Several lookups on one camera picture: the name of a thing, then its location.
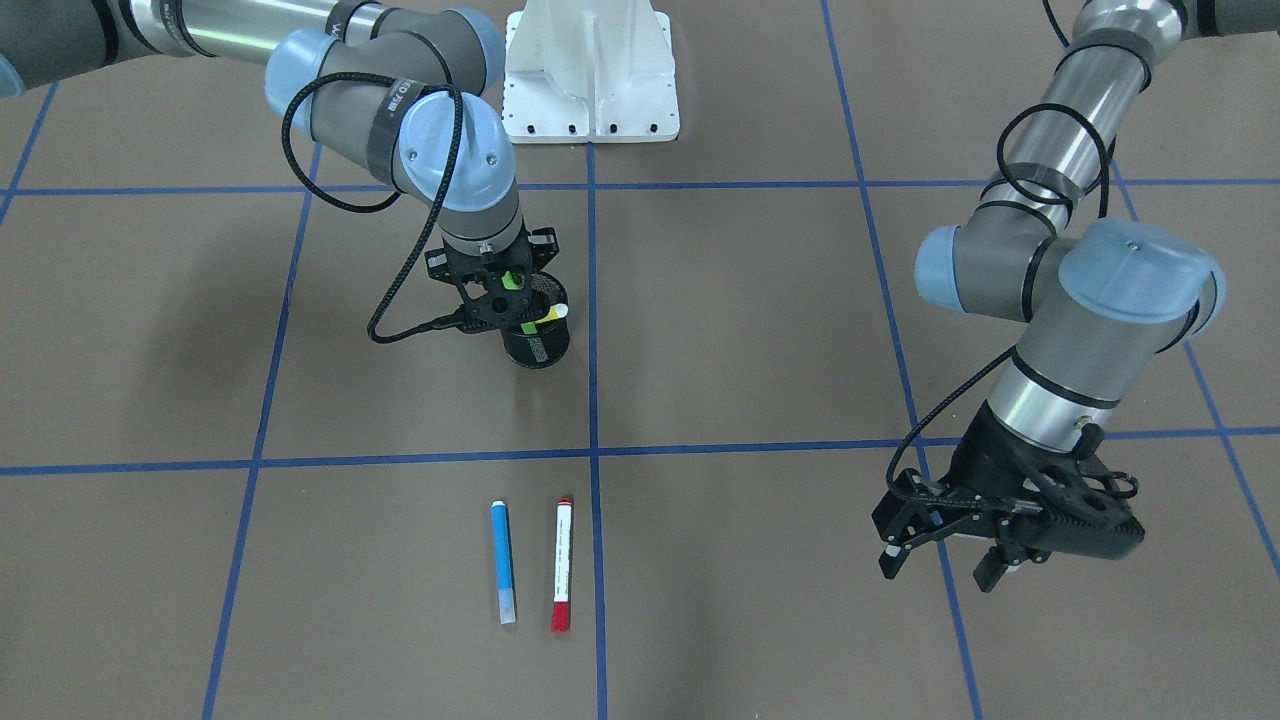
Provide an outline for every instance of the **white metal stand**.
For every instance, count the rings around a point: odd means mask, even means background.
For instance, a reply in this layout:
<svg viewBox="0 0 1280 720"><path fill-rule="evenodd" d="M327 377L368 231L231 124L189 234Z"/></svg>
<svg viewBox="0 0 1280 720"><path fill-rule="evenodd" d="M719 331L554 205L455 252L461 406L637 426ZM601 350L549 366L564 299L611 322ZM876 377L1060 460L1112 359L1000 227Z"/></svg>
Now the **white metal stand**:
<svg viewBox="0 0 1280 720"><path fill-rule="evenodd" d="M507 18L512 142L662 142L680 133L671 18L649 0L529 0Z"/></svg>

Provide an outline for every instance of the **yellow marker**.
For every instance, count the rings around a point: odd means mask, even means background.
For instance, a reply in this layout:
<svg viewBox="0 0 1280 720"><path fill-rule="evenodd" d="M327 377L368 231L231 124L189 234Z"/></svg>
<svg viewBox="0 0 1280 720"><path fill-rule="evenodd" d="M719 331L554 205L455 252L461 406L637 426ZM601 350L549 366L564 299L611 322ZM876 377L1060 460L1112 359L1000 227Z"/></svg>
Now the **yellow marker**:
<svg viewBox="0 0 1280 720"><path fill-rule="evenodd" d="M568 318L568 305L564 305L563 302L557 302L556 305L552 305L552 309L545 315L534 322L549 323L552 320L562 320L564 318Z"/></svg>

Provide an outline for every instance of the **red marker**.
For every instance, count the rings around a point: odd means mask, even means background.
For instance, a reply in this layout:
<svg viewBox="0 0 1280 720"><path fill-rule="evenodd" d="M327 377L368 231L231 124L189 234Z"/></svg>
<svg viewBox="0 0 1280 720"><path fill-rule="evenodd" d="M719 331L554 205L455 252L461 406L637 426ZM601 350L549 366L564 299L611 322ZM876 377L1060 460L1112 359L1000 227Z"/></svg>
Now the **red marker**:
<svg viewBox="0 0 1280 720"><path fill-rule="evenodd" d="M552 632L568 632L568 560L573 530L573 498L556 503L556 585L552 594Z"/></svg>

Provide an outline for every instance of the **blue marker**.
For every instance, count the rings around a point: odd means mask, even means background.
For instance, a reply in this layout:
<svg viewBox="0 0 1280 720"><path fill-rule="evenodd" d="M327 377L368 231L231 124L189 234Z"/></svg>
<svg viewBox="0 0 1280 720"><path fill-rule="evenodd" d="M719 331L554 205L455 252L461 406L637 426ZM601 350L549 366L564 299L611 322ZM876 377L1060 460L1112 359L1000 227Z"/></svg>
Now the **blue marker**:
<svg viewBox="0 0 1280 720"><path fill-rule="evenodd" d="M498 621L516 621L516 579L511 571L511 529L507 527L507 503L493 501L493 557L498 568Z"/></svg>

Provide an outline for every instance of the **marker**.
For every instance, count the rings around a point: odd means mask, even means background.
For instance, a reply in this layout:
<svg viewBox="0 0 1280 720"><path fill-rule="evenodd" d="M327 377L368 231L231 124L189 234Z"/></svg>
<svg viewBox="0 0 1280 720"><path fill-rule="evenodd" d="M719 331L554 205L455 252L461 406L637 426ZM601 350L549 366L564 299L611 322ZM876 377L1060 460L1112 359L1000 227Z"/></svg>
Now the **marker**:
<svg viewBox="0 0 1280 720"><path fill-rule="evenodd" d="M568 560L573 530L573 498L556 503L556 589L552 594L552 632L568 632Z"/></svg>
<svg viewBox="0 0 1280 720"><path fill-rule="evenodd" d="M563 320L564 318L568 318L568 305L564 305L563 302L557 302L556 305L552 305L552 309L548 310L545 315L534 322L541 324L541 323L549 323L552 320Z"/></svg>
<svg viewBox="0 0 1280 720"><path fill-rule="evenodd" d="M516 621L516 583L511 571L511 529L507 525L507 503L493 501L493 559L498 568L498 621L509 625Z"/></svg>

